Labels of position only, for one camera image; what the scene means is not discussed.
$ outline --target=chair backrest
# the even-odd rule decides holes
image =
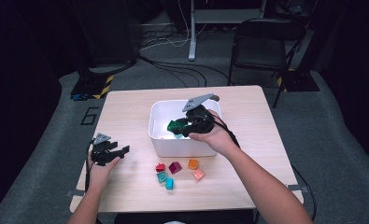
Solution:
[[[300,40],[306,28],[298,21],[259,18],[242,21],[236,28],[235,36],[253,36],[278,40]]]

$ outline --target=red block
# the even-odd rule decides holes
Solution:
[[[181,165],[180,165],[180,163],[178,163],[178,161],[172,162],[172,164],[170,164],[170,166],[169,166],[169,170],[170,170],[170,172],[172,172],[172,175],[177,173],[181,169],[182,169]]]
[[[158,165],[155,167],[155,169],[157,170],[157,172],[162,172],[166,169],[166,166],[164,165],[164,163],[158,163]]]

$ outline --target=forearm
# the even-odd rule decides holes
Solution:
[[[228,151],[226,158],[268,223],[311,223],[304,207],[279,180],[240,148],[233,147]]]
[[[79,203],[76,211],[67,221],[69,224],[74,223],[92,223],[94,224],[97,219],[97,212],[99,210],[99,203],[102,197],[101,190],[89,189],[85,196]]]

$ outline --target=light wood table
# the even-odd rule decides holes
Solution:
[[[232,165],[220,154],[197,158],[205,176],[197,181],[187,168],[189,158],[157,156],[149,137],[149,116],[154,103],[164,100],[188,100],[213,92],[220,97],[223,120],[236,135],[241,148],[285,185],[297,180],[283,147],[277,126],[257,86],[211,87],[144,91],[112,91],[108,94],[94,136],[103,133],[118,142],[118,148],[130,146],[130,152],[112,171],[99,212],[173,212],[255,208]],[[155,166],[178,161],[183,169],[171,175],[173,190],[160,184]],[[85,169],[77,189],[84,189]],[[301,191],[295,196],[304,202]],[[74,196],[73,212],[82,197]]]

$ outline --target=box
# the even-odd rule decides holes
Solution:
[[[186,112],[182,112],[182,109],[187,102],[188,100],[159,101],[152,106],[149,117],[149,137],[158,156],[206,157],[216,154],[216,151],[204,142],[167,131],[171,120],[186,118]],[[206,109],[216,111],[221,117],[220,105],[216,101],[206,100],[202,105]]]

